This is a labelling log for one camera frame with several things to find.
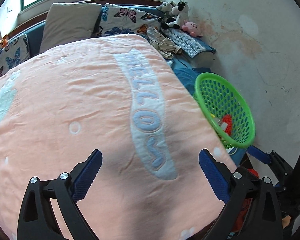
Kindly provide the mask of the clear bottle yellow green label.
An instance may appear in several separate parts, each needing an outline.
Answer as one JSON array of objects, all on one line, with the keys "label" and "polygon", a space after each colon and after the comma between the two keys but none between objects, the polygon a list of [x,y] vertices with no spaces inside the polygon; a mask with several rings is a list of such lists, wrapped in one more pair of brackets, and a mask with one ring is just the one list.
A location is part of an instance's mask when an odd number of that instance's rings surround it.
[{"label": "clear bottle yellow green label", "polygon": [[214,114],[210,114],[211,115],[211,117],[213,118],[213,120],[219,125],[219,122],[220,122],[220,120],[221,119],[219,119],[219,118],[217,118],[217,116],[215,116]]}]

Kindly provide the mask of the red foam fruit net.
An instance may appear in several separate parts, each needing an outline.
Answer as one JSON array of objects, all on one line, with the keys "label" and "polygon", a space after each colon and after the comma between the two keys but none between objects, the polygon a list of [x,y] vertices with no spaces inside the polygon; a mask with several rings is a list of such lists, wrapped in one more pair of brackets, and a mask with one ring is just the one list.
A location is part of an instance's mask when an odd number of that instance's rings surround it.
[{"label": "red foam fruit net", "polygon": [[227,135],[231,135],[232,133],[232,117],[230,114],[226,114],[224,115],[220,122],[219,125],[221,127],[221,129],[227,134]]}]

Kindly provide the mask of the red bag under table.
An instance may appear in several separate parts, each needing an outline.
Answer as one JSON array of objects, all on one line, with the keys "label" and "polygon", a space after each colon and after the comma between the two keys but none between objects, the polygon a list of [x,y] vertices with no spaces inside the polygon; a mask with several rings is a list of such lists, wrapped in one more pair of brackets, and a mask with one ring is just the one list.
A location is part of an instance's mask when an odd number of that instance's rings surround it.
[{"label": "red bag under table", "polygon": [[[238,169],[239,169],[238,172],[244,178],[247,178],[251,181],[251,183],[253,184],[253,187],[251,189],[253,189],[256,186],[257,180],[259,179],[258,172],[253,168],[245,168],[243,166],[240,166]],[[234,223],[234,226],[232,227],[232,232],[239,233],[240,230],[242,229],[245,218],[249,211],[250,204],[251,204],[251,198],[245,198],[241,210]]]}]

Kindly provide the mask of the green plastic basket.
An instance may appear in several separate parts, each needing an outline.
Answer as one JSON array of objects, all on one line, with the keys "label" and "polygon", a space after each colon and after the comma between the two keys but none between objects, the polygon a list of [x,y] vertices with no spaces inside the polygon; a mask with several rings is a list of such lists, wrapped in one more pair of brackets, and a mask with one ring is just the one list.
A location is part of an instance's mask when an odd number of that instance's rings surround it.
[{"label": "green plastic basket", "polygon": [[[251,110],[228,80],[214,73],[202,73],[195,80],[193,97],[225,148],[248,148],[253,144],[256,132]],[[213,120],[211,113],[219,119],[231,115],[230,136]]]}]

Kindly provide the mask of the patterned blue cloth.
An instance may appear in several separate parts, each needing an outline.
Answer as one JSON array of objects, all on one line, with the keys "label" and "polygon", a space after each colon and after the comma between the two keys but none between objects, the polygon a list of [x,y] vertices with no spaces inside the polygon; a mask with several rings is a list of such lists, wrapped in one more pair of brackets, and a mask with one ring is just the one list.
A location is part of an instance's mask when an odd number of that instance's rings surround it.
[{"label": "patterned blue cloth", "polygon": [[170,38],[176,45],[178,45],[190,58],[194,58],[200,53],[216,53],[215,48],[209,46],[200,38],[194,38],[188,33],[180,29],[169,28],[167,30],[161,29],[161,33]]}]

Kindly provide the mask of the crumpled patterned cloth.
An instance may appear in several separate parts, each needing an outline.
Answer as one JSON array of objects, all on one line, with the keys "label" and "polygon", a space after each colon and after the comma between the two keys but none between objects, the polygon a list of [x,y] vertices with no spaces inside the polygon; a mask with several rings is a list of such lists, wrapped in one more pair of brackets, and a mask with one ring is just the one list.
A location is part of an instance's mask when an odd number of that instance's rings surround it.
[{"label": "crumpled patterned cloth", "polygon": [[157,29],[150,27],[147,29],[149,43],[162,55],[166,60],[171,60],[174,55],[181,54],[182,48],[176,45],[170,38],[164,37]]}]

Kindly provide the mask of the pink plush toy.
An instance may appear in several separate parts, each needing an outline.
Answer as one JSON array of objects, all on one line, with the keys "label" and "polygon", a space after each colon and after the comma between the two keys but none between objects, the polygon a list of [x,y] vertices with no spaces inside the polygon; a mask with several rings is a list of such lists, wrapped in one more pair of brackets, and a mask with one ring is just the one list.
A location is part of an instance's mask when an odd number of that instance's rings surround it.
[{"label": "pink plush toy", "polygon": [[203,33],[194,22],[184,21],[184,24],[181,26],[181,29],[187,32],[192,37],[203,37]]}]

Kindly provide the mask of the pink blanket table cover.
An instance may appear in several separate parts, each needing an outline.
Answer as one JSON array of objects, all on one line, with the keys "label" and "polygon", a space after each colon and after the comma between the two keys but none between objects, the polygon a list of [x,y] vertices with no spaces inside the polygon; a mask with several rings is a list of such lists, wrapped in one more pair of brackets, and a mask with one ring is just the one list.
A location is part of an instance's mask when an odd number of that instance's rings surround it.
[{"label": "pink blanket table cover", "polygon": [[198,163],[235,164],[193,97],[138,35],[52,48],[0,78],[0,226],[17,236],[29,180],[98,149],[79,209],[100,239],[186,239],[223,208]]}]

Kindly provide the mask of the cow plush toy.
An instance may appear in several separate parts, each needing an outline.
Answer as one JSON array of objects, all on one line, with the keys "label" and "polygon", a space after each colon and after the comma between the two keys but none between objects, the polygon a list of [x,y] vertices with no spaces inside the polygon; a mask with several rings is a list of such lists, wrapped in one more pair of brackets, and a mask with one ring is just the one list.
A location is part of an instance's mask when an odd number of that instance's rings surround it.
[{"label": "cow plush toy", "polygon": [[180,0],[171,10],[172,18],[168,18],[161,24],[161,28],[181,29],[182,26],[189,21],[189,5],[187,2]]}]

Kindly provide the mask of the grey plush toy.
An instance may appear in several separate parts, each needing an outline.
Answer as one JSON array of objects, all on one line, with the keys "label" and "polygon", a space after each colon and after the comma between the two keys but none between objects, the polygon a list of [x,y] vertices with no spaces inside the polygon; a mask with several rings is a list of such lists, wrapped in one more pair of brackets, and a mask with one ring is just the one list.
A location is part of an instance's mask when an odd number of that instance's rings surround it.
[{"label": "grey plush toy", "polygon": [[176,3],[174,1],[163,2],[161,5],[156,6],[156,9],[164,13],[170,13],[174,6],[176,6]]}]

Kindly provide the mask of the butterfly print pillow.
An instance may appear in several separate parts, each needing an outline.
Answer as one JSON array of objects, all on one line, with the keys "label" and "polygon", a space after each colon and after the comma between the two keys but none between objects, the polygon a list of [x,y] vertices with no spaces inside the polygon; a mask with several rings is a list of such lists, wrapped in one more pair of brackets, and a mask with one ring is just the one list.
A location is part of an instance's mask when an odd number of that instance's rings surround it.
[{"label": "butterfly print pillow", "polygon": [[162,20],[151,12],[107,3],[97,19],[93,37],[135,34],[147,39],[147,30],[160,30]]},{"label": "butterfly print pillow", "polygon": [[7,46],[0,49],[0,77],[30,57],[30,47],[26,34],[8,41]]}]

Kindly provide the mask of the orange fox plush toy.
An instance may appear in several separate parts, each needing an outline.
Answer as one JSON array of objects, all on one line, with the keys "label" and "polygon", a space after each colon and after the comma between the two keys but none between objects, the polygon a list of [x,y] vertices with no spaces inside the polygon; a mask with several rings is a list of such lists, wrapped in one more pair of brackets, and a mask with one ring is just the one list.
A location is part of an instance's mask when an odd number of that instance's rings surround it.
[{"label": "orange fox plush toy", "polygon": [[8,36],[8,35],[5,35],[5,36],[0,40],[0,51],[8,45],[8,40],[9,40],[9,36]]}]

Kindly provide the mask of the grey pillow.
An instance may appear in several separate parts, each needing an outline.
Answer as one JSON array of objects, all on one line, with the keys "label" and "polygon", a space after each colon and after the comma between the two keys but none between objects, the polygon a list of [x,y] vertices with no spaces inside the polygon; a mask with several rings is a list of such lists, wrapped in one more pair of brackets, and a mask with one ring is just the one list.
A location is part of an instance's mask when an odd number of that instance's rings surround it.
[{"label": "grey pillow", "polygon": [[39,52],[90,38],[101,10],[96,3],[51,4]]}]

